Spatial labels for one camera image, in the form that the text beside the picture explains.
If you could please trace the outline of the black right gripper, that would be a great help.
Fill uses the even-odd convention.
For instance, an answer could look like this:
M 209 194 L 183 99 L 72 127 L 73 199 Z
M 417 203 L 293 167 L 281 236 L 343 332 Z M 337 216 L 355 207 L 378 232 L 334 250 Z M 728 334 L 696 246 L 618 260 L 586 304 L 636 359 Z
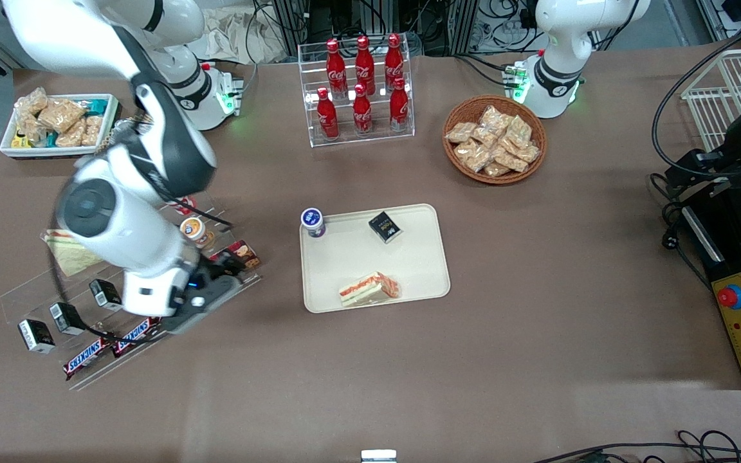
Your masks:
M 214 311 L 241 290 L 247 264 L 235 253 L 218 252 L 212 260 L 200 258 L 197 269 L 177 302 L 179 311 Z

